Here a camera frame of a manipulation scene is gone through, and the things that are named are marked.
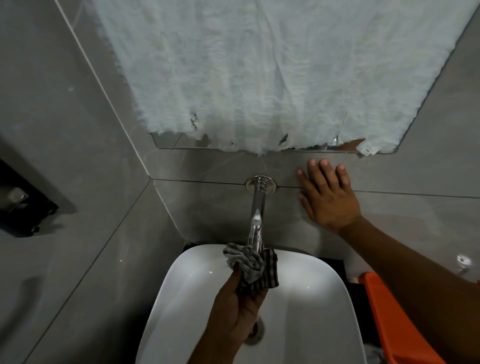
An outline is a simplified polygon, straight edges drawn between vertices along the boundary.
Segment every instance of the person's right hand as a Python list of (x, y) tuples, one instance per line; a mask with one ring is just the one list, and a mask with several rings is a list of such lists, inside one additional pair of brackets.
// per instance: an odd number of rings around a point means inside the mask
[(310, 220), (338, 234), (343, 227), (363, 219), (343, 165), (334, 170), (327, 159), (319, 163), (312, 159), (307, 170), (308, 177), (303, 170), (297, 171), (297, 177), (305, 188), (305, 193), (300, 193), (298, 197)]

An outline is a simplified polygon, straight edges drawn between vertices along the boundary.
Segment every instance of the bathroom wall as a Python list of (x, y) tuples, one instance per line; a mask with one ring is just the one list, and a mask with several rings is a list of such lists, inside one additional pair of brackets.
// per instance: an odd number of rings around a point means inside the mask
[(60, 206), (33, 237), (0, 230), (0, 363), (105, 362), (182, 239), (55, 2), (0, 18), (0, 158)]
[(75, 2), (61, 4), (184, 239), (244, 240), (252, 197), (243, 183), (265, 174), (280, 186), (267, 198), (267, 244), (344, 259), (351, 277), (369, 269), (337, 237), (312, 226), (295, 197), (295, 169), (310, 158), (329, 158), (346, 165), (364, 214), (377, 226), (451, 270), (457, 270), (458, 253), (468, 255), (474, 266), (465, 277), (480, 278), (478, 10), (395, 154), (362, 158), (285, 151), (259, 158), (245, 152), (155, 149), (128, 112), (128, 87), (113, 71), (114, 59), (91, 17)]

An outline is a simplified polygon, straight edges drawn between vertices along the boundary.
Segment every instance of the black wall-mounted holder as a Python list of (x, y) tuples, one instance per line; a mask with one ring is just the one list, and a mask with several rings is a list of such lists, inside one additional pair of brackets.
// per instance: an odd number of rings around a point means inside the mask
[(0, 159), (0, 227), (17, 237), (32, 236), (58, 206)]

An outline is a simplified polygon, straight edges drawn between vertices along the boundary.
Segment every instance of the sink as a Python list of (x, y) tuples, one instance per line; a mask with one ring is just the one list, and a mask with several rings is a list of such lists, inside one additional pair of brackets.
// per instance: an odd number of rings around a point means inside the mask
[[(148, 319), (137, 364), (185, 364), (200, 338), (215, 295), (231, 274), (223, 245), (180, 255), (168, 271)], [(276, 250), (280, 286), (260, 308), (264, 335), (243, 344), (234, 363), (365, 364), (347, 289), (336, 272), (310, 255)]]

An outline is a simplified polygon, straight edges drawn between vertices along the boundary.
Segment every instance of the chrome faucet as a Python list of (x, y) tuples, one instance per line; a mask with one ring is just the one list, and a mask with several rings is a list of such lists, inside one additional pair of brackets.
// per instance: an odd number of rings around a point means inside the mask
[(265, 197), (276, 190), (275, 182), (266, 176), (254, 176), (245, 182), (247, 190), (253, 194), (252, 211), (250, 213), (250, 232), (248, 244), (261, 253), (264, 250), (262, 227), (264, 223)]

